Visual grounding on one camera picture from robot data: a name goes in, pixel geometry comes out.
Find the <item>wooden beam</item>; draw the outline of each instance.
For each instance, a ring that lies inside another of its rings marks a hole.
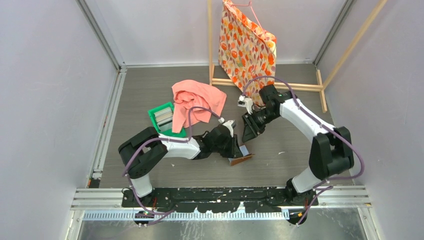
[[[207,0],[207,24],[209,36],[209,84],[212,85],[214,78],[214,63],[212,62],[212,0]]]
[[[212,84],[221,86],[236,86],[232,80],[224,78],[212,78]],[[276,89],[289,89],[284,83],[281,82],[275,82],[274,85]],[[322,86],[315,84],[289,83],[289,85],[295,91],[320,92],[322,90]]]
[[[322,87],[323,86],[323,79],[321,78],[321,71],[319,69],[316,70],[316,80],[318,81],[318,85]],[[324,89],[321,89],[321,91],[319,91],[319,98],[321,99],[322,112],[326,113],[327,112],[327,101],[326,101],[326,95],[324,93]]]
[[[362,24],[358,32],[356,33],[355,37],[350,42],[349,46],[344,51],[344,54],[341,56],[341,58],[338,60],[335,67],[332,69],[331,73],[328,75],[327,79],[325,80],[322,89],[325,90],[327,86],[330,84],[330,82],[333,80],[337,72],[340,70],[342,65],[345,63],[346,59],[349,57],[349,55],[352,53],[358,42],[361,40],[364,33],[368,30],[371,23],[374,21],[374,19],[377,17],[381,9],[386,4],[387,0],[380,0],[377,5],[374,7],[372,12],[368,15],[365,22]]]

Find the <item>green plastic bin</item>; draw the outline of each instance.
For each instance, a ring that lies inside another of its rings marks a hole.
[[[153,127],[160,134],[163,134],[163,135],[166,135],[166,136],[169,136],[169,137],[185,138],[187,135],[186,135],[186,130],[184,128],[182,128],[181,132],[179,132],[179,133],[172,132],[172,129],[168,129],[166,131],[159,130],[159,126],[158,126],[158,123],[156,122],[156,118],[155,118],[155,113],[159,112],[160,110],[166,109],[166,108],[171,108],[172,112],[174,112],[174,105],[172,104],[172,102],[167,102],[163,105],[160,105],[158,107],[155,107],[155,108],[147,111],[148,116],[150,117],[151,123],[153,124]]]

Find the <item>pumpkin print fabric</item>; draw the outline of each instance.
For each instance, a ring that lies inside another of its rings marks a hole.
[[[219,64],[232,82],[243,91],[247,82],[257,76],[276,73],[276,37],[248,19],[231,0],[223,0],[219,34]],[[274,84],[274,79],[252,82],[246,95],[262,106],[259,90]]]

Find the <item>crumpled towel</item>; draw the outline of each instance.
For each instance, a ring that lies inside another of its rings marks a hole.
[[[218,88],[195,80],[183,80],[172,86],[174,112],[172,132],[179,133],[183,126],[189,127],[189,109],[200,106],[212,110],[218,116],[223,111],[227,95]],[[191,111],[191,125],[200,121],[209,123],[209,111],[195,108]]]

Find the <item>white wall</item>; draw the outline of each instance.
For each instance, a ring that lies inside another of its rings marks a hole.
[[[206,0],[87,0],[108,42],[127,65],[208,62]],[[246,4],[248,0],[234,0]],[[262,25],[277,37],[277,63],[312,62],[345,0],[253,0]],[[212,0],[214,53],[223,10]],[[254,20],[249,7],[240,7]]]
[[[58,240],[116,71],[76,1],[0,3],[1,239]]]
[[[356,2],[319,65],[323,76],[377,2]],[[334,122],[365,159],[358,181],[388,240],[423,239],[423,11],[421,0],[389,0],[326,91]]]

